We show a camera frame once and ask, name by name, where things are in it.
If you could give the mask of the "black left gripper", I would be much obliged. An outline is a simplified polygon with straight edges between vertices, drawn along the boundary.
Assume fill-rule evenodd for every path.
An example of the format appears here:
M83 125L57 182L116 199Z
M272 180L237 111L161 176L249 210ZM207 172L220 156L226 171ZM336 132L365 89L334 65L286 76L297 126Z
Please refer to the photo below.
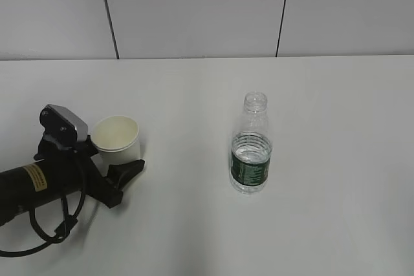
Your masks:
M101 175L92 160L96 154L98 150L90 137L71 147L64 147L51 138L42 138L34 159L51 165L49 171L61 185L82 190L108 208L113 208L122 202L123 188L144 170L145 161L139 159L109 165L106 177Z

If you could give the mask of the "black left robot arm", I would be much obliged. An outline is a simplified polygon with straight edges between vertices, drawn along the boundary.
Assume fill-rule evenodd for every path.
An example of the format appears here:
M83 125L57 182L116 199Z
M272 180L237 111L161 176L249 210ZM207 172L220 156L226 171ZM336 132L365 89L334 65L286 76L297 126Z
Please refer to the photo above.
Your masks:
M34 163L1 173L1 225L81 190L108 208L119 205L123 188L144 170L145 161L110 165L102 176L92 160L96 154L90 139L65 149L42 139Z

